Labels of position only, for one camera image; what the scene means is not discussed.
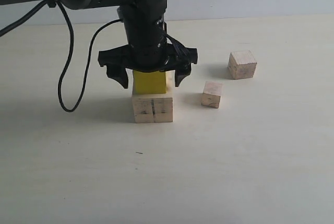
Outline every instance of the yellow block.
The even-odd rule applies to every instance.
[[[159,95],[167,93],[166,73],[141,73],[134,71],[134,86],[138,95]]]

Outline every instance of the white table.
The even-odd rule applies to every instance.
[[[123,25],[98,37],[73,114],[56,93],[66,26],[2,37],[0,223],[332,223],[333,21],[170,22],[169,33],[199,51],[193,74],[175,89],[172,124],[134,124],[131,90],[96,61],[98,50],[126,43]],[[75,26],[68,106],[98,27]],[[230,79],[229,54],[238,50],[257,58],[254,79]],[[206,80],[224,83],[219,110],[200,105]]]

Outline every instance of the black cable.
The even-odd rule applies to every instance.
[[[39,2],[33,9],[31,9],[26,15],[24,15],[19,20],[13,22],[9,26],[5,27],[0,31],[0,37],[3,35],[9,33],[10,31],[14,30],[18,26],[21,26],[24,22],[26,22],[28,19],[30,19],[32,16],[34,16],[43,6],[45,6],[48,3],[48,1],[41,1]]]
[[[61,104],[61,107],[62,107],[66,112],[68,112],[68,113],[72,113],[72,112],[74,112],[74,111],[78,108],[78,106],[79,106],[79,104],[80,104],[80,102],[81,102],[81,100],[82,100],[82,97],[84,96],[84,93],[85,93],[86,82],[87,82],[87,76],[88,76],[88,69],[89,69],[89,66],[90,66],[90,60],[91,60],[91,53],[92,53],[93,44],[94,44],[94,41],[95,41],[96,37],[97,37],[98,34],[99,34],[103,29],[105,29],[106,27],[108,27],[108,26],[110,26],[110,25],[112,25],[112,24],[114,24],[114,23],[121,22],[122,20],[121,20],[121,19],[113,20],[113,21],[111,21],[111,22],[105,24],[104,26],[102,26],[101,28],[99,28],[99,29],[95,32],[95,34],[94,34],[94,36],[93,36],[93,38],[92,38],[92,40],[91,40],[91,42],[90,42],[90,46],[89,46],[89,53],[88,53],[87,65],[86,65],[85,75],[84,75],[84,77],[83,77],[83,79],[84,79],[83,81],[84,81],[84,82],[83,82],[83,84],[82,84],[82,89],[81,89],[81,93],[80,93],[79,99],[78,99],[77,103],[74,105],[74,107],[73,107],[72,109],[68,109],[68,108],[65,107],[64,102],[63,102],[63,98],[62,98],[62,84],[63,84],[63,79],[64,79],[64,77],[65,77],[65,74],[66,74],[66,72],[67,72],[67,70],[68,70],[68,67],[69,67],[70,63],[71,63],[71,59],[72,59],[72,55],[73,55],[73,48],[74,48],[74,31],[73,31],[72,24],[71,24],[71,22],[70,22],[70,20],[69,20],[69,17],[68,17],[68,15],[67,15],[67,12],[66,12],[64,6],[63,6],[62,3],[59,2],[59,1],[57,1],[57,5],[59,6],[60,10],[62,11],[62,13],[63,13],[63,15],[64,15],[64,18],[65,18],[65,20],[66,20],[66,23],[67,23],[67,26],[68,26],[68,29],[69,29],[69,35],[70,35],[70,44],[69,44],[69,52],[68,52],[67,61],[66,61],[66,64],[65,64],[65,66],[64,66],[64,69],[63,69],[63,71],[62,71],[62,74],[61,74],[61,76],[60,76],[60,78],[59,78],[59,82],[58,82],[58,98],[59,98],[59,102],[60,102],[60,104]]]

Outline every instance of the wooden cube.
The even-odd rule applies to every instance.
[[[253,78],[257,62],[250,51],[232,52],[229,70],[233,79]]]
[[[207,81],[202,95],[202,105],[219,108],[222,88],[223,84]]]
[[[167,93],[140,95],[135,84],[132,105],[136,123],[173,122],[173,89],[171,79],[167,80]]]

